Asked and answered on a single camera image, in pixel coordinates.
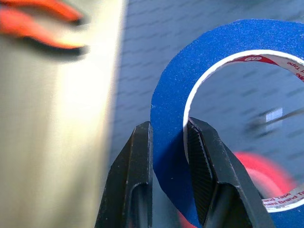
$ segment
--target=orange handle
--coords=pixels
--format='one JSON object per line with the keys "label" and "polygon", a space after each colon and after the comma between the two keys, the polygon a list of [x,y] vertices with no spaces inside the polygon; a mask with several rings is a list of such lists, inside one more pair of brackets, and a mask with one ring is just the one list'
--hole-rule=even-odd
{"label": "orange handle", "polygon": [[59,49],[75,49],[81,47],[64,44],[55,40],[48,31],[36,24],[29,15],[13,8],[0,8],[0,32],[18,38],[28,37],[44,45]]}
{"label": "orange handle", "polygon": [[0,0],[0,3],[13,7],[39,7],[48,12],[52,12],[67,22],[79,23],[83,18],[83,15],[79,11],[58,0]]}

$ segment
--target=blue tape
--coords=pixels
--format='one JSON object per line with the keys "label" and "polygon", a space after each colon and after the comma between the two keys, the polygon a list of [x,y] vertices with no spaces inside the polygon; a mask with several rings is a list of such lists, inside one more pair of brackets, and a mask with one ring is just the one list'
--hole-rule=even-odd
{"label": "blue tape", "polygon": [[193,87],[210,67],[231,55],[250,50],[283,52],[298,58],[299,62],[304,57],[304,25],[249,19],[208,31],[173,58],[152,97],[155,174],[175,207],[197,227],[200,225],[183,143],[186,103]]}

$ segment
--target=tape roll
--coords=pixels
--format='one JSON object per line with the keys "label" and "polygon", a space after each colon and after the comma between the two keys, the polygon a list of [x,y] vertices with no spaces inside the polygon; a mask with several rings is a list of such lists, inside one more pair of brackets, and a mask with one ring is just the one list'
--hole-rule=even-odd
{"label": "tape roll", "polygon": [[[303,24],[248,19],[204,33],[180,51],[163,71],[151,105],[153,168],[162,190],[191,224],[200,227],[184,147],[184,126],[200,84],[228,64],[248,61],[280,66],[304,81],[303,58]],[[293,206],[301,206],[302,201]]]}

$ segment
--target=gray textured surface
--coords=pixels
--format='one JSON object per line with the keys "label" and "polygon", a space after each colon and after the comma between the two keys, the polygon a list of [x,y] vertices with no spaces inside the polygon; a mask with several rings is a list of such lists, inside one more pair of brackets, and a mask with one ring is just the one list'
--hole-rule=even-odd
{"label": "gray textured surface", "polygon": [[[301,0],[130,0],[110,162],[132,129],[149,120],[151,97],[161,72],[183,47],[203,32],[237,19],[303,21],[303,6]],[[262,138],[244,133],[248,121],[265,110],[282,107],[286,114],[303,107],[303,92],[304,84],[286,70],[260,63],[232,65],[199,88],[190,116],[214,126],[232,151],[260,153],[304,181],[302,117],[284,120],[280,131]],[[174,227],[162,224],[157,227]]]}

